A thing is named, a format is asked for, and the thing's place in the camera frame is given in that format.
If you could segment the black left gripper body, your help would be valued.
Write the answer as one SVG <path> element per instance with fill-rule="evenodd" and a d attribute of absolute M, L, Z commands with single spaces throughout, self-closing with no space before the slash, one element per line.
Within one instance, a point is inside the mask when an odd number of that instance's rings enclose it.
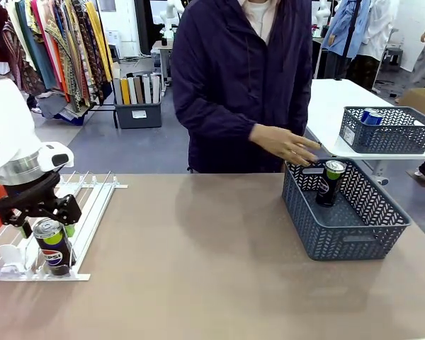
<path fill-rule="evenodd" d="M 29 183 L 4 186 L 8 196 L 4 207 L 29 211 L 46 209 L 51 213 L 57 208 L 59 198 L 55 195 L 55 186 L 60 182 L 57 171 L 49 171 L 37 180 Z"/>

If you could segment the person's right hand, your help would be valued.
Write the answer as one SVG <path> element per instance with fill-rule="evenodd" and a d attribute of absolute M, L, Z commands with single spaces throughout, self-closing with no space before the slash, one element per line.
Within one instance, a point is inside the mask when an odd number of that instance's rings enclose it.
<path fill-rule="evenodd" d="M 249 140 L 267 152 L 295 165 L 309 166 L 317 161 L 311 149 L 318 150 L 317 142 L 296 135 L 289 130 L 255 124 Z"/>

